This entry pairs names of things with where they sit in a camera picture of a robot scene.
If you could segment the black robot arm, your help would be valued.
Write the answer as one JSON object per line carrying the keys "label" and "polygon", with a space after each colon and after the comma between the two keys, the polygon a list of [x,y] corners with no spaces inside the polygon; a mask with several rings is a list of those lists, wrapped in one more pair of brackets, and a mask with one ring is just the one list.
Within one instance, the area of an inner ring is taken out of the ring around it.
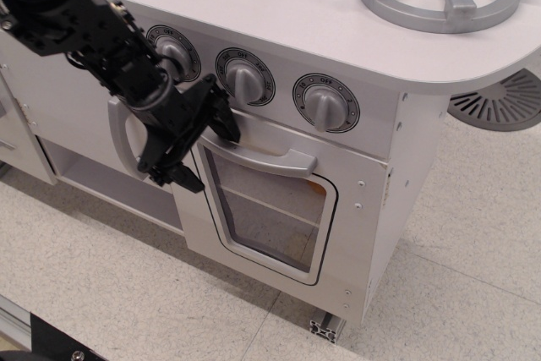
{"label": "black robot arm", "polygon": [[237,142],[228,95],[209,74],[181,92],[132,14],[107,0],[1,0],[1,28],[35,54],[63,54],[92,74],[147,131],[137,170],[159,186],[198,193],[204,184],[182,160],[206,129]]}

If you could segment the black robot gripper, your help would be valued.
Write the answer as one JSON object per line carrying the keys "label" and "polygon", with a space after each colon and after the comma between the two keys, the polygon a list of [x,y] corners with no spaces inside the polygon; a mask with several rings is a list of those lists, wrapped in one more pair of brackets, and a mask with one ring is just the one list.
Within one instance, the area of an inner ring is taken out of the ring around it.
{"label": "black robot gripper", "polygon": [[209,74],[179,91],[169,77],[155,94],[128,109],[144,124],[147,140],[138,169],[154,182],[175,183],[192,193],[204,184],[183,164],[183,158],[206,129],[238,143],[241,132],[228,104],[228,94]]}

